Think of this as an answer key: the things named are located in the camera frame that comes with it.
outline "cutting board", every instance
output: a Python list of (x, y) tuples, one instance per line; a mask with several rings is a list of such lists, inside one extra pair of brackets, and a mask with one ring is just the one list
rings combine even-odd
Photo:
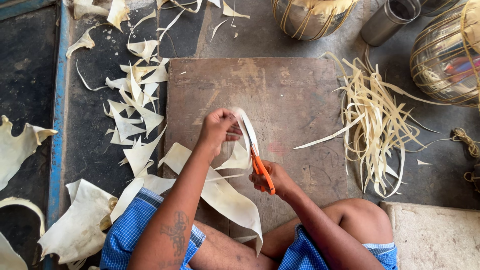
[[(172, 59), (169, 66), (165, 152), (173, 143), (193, 149), (203, 118), (217, 108), (245, 110), (257, 135), (260, 157), (279, 163), (318, 205), (347, 198), (343, 139), (311, 147), (294, 147), (331, 135), (342, 128), (335, 63), (315, 58)], [(233, 142), (225, 143), (212, 163), (228, 159)], [(259, 192), (248, 180), (252, 171), (219, 170), (260, 213), (262, 230), (294, 218), (293, 209), (278, 196)], [(176, 174), (165, 167), (164, 177)], [(254, 235), (216, 212), (203, 200), (195, 219), (231, 237)]]

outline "metal container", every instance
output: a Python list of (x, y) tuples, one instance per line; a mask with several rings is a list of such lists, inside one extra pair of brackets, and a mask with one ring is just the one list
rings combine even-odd
[(480, 54), (465, 44), (460, 32), (465, 4), (433, 19), (415, 39), (410, 57), (413, 81), (429, 96), (459, 106), (479, 103), (477, 80), (467, 52), (477, 70)]
[(334, 12), (314, 14), (313, 9), (299, 5), (302, 4), (301, 0), (272, 0), (272, 9), (276, 22), (285, 34), (310, 41), (328, 36), (336, 31), (353, 10), (356, 2), (357, 0), (352, 0), (350, 7), (339, 14)]
[(380, 46), (419, 14), (419, 0), (387, 0), (363, 25), (361, 36), (368, 44)]
[(455, 6), (460, 0), (421, 0), (420, 16), (434, 17), (451, 7)]

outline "blue painted edge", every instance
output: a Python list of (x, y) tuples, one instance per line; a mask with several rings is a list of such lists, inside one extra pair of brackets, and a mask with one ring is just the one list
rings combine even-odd
[[(47, 228), (50, 228), (60, 217), (60, 190), (61, 169), (62, 169), (62, 151), (63, 151), (63, 131), (64, 131), (64, 112), (65, 95), (67, 79), (67, 49), (70, 35), (70, 13), (68, 8), (61, 1), (60, 8), (60, 31), (59, 46), (57, 58), (57, 74), (55, 77), (55, 104), (53, 113), (53, 129), (58, 133), (53, 136), (50, 180), (48, 185), (48, 208), (47, 208)], [(53, 260), (47, 256), (44, 260), (44, 269), (54, 269)]]
[[(0, 0), (0, 4), (8, 4), (10, 0)], [(11, 6), (0, 8), (0, 21), (23, 13), (37, 10), (55, 3), (55, 0), (27, 0)]]

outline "leg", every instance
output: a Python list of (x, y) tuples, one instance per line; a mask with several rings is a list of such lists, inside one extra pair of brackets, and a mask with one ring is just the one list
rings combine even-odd
[(195, 270), (215, 269), (274, 269), (278, 263), (263, 254), (257, 253), (254, 248), (243, 245), (214, 228), (193, 222), (205, 235), (205, 241), (189, 262)]
[[(392, 227), (387, 214), (364, 199), (344, 199), (322, 209), (327, 216), (362, 244), (388, 244), (393, 242)], [(262, 253), (281, 261), (295, 238), (295, 224), (299, 218), (264, 234)], [(244, 243), (255, 247), (254, 240)]]

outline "man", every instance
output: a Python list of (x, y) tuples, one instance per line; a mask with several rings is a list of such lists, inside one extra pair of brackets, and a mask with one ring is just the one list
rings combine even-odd
[[(163, 199), (142, 188), (113, 224), (102, 251), (102, 269), (360, 269), (396, 270), (396, 246), (387, 215), (362, 199), (317, 207), (283, 168), (263, 160), (276, 195), (298, 218), (255, 239), (238, 243), (194, 221), (206, 174), (223, 142), (238, 140), (237, 116), (217, 109), (205, 117), (198, 142)], [(257, 190), (268, 187), (251, 174)]]

